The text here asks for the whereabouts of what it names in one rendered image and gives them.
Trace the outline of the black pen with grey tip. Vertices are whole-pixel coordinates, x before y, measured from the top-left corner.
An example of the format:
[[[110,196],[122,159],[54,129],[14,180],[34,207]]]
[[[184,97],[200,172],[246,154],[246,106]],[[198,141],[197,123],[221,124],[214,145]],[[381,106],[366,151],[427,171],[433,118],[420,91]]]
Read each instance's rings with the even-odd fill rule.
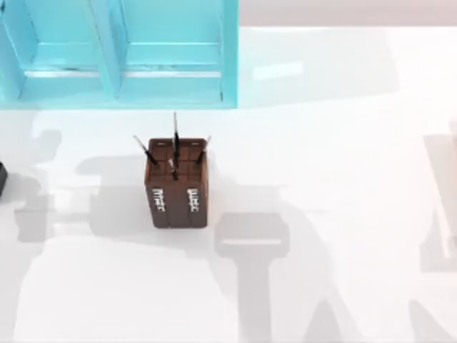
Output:
[[[137,135],[133,135],[133,138],[137,142],[137,144],[142,148],[143,152],[146,155],[146,158],[148,161],[153,165],[153,166],[158,166],[159,163],[158,161],[154,158],[153,154],[149,151],[148,148],[146,148],[143,143],[141,142],[140,138],[137,137]]]
[[[200,151],[200,153],[199,153],[199,155],[198,155],[198,157],[197,157],[197,159],[196,159],[196,161],[195,161],[195,164],[196,164],[196,165],[200,165],[201,162],[203,161],[203,157],[204,157],[204,155],[206,154],[206,150],[207,150],[208,145],[209,145],[210,142],[211,142],[211,135],[209,135],[209,136],[207,137],[207,139],[204,141],[204,144],[203,144],[203,146],[202,146],[202,149],[201,149],[201,151]]]

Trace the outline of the long black pen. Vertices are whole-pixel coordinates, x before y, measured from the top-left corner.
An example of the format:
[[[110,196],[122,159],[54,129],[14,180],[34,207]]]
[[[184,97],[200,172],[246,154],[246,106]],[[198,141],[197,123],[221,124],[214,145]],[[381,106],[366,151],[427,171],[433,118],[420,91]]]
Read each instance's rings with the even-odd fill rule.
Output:
[[[176,112],[173,114],[174,117],[174,164],[175,166],[179,165],[179,156],[180,156],[180,139],[179,139],[179,131],[178,131],[178,121]]]

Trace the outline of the brown wooden pen holder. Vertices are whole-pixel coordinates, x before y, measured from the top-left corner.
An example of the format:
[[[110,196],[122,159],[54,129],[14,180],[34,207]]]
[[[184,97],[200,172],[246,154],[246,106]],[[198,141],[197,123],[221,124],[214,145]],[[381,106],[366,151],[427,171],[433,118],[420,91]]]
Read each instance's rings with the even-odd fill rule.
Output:
[[[206,154],[195,161],[205,139],[181,138],[179,180],[173,180],[169,159],[174,157],[171,138],[149,139],[149,151],[158,166],[146,163],[144,186],[154,226],[159,229],[200,229],[208,225],[209,171]]]

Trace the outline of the light blue rack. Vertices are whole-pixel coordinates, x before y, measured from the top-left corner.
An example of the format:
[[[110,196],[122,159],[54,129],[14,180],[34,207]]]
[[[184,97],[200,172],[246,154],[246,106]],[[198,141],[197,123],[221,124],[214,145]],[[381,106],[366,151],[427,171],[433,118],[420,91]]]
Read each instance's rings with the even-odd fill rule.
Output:
[[[0,0],[0,109],[232,109],[240,0]]]

